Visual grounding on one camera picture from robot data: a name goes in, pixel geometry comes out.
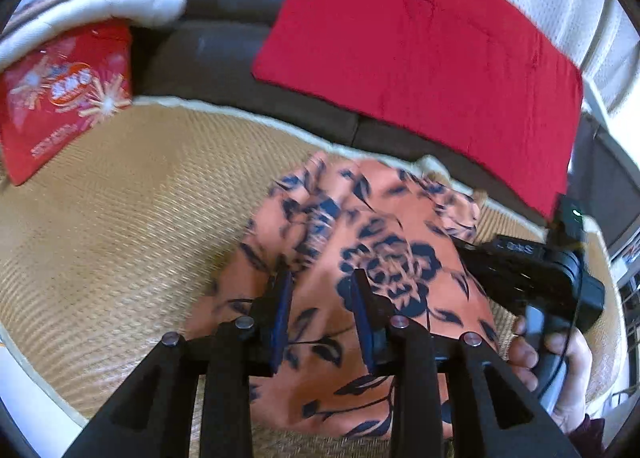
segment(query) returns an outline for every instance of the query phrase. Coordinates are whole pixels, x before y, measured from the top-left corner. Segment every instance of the red package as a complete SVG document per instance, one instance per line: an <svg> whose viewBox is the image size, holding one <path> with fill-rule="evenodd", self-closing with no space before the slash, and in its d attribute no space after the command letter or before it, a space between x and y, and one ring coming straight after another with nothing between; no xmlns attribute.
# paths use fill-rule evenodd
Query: red package
<svg viewBox="0 0 640 458"><path fill-rule="evenodd" d="M130 100L129 27L110 20L72 29L0 77L0 144L20 185L83 131Z"/></svg>

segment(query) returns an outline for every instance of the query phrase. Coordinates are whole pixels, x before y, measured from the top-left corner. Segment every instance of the tan mat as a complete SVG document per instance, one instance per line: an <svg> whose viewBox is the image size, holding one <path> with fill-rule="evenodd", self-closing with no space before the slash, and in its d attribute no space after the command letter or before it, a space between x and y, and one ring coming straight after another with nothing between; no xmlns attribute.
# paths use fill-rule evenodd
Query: tan mat
<svg viewBox="0 0 640 458"><path fill-rule="evenodd" d="M4 186L0 323L52 396L91 417L162 333L180 329L271 179L316 149L244 118L150 104ZM494 232L512 233L496 221ZM254 441L257 457L386 453L261 428Z"/></svg>

